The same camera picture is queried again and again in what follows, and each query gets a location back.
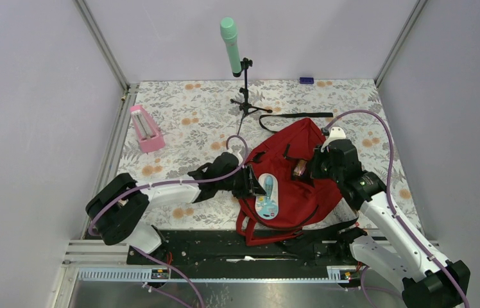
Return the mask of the clear plastic pouch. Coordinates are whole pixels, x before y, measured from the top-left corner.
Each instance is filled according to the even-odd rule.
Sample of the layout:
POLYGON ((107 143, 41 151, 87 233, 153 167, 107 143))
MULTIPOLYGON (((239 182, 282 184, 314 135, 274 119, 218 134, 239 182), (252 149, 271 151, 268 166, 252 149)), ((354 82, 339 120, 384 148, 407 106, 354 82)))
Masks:
POLYGON ((359 217, 358 213, 348 205, 344 198, 340 200, 332 213, 341 221, 351 221, 359 217))

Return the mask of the pink capped marker set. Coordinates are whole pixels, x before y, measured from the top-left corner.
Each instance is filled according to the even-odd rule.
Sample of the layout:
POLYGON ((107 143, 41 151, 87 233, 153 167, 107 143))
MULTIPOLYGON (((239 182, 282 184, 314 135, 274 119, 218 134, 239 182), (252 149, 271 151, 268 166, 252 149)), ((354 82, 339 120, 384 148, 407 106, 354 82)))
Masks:
POLYGON ((293 176, 295 178, 304 178, 309 176, 308 161, 304 159, 298 160, 296 166, 293 168, 293 176))

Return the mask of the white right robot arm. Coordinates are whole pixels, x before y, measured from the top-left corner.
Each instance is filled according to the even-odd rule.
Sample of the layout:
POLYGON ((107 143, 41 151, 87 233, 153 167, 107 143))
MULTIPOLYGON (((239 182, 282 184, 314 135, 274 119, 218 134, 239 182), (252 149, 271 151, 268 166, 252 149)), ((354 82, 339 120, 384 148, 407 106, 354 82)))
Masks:
POLYGON ((375 223, 394 249, 391 253, 360 235, 337 245, 339 261, 369 266, 393 284, 407 307, 469 307, 467 265, 452 262, 404 219, 383 181, 362 168, 350 140, 315 147, 309 170, 313 178, 333 180, 350 208, 375 223))

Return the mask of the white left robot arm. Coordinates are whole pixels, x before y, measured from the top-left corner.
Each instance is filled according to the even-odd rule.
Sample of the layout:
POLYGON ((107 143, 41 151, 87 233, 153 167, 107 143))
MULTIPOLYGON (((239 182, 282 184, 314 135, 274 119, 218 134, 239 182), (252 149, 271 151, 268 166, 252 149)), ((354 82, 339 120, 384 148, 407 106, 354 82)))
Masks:
POLYGON ((161 182, 138 185, 128 173, 117 175, 87 204, 88 232, 112 246, 124 243, 142 251, 153 264, 162 262, 167 247, 156 227, 142 222, 150 206, 198 203, 230 191, 237 199, 264 196, 266 191, 241 156, 224 152, 187 175, 161 182))

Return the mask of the red student backpack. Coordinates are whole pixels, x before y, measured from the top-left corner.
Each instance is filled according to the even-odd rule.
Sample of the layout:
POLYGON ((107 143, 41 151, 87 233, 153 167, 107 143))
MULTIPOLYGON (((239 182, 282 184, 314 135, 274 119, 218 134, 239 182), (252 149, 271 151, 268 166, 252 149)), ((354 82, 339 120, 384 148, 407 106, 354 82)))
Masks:
POLYGON ((331 112, 284 114, 285 118, 296 121, 273 132, 248 155, 246 164, 253 167, 258 179, 263 173, 269 173, 278 180, 279 213, 274 219, 262 219, 255 210, 257 197, 239 199, 236 231, 244 236, 247 246, 294 239, 302 235, 303 227, 326 218, 342 199, 331 179, 293 176, 297 161, 310 161, 315 147, 325 141, 313 120, 332 115, 331 112))

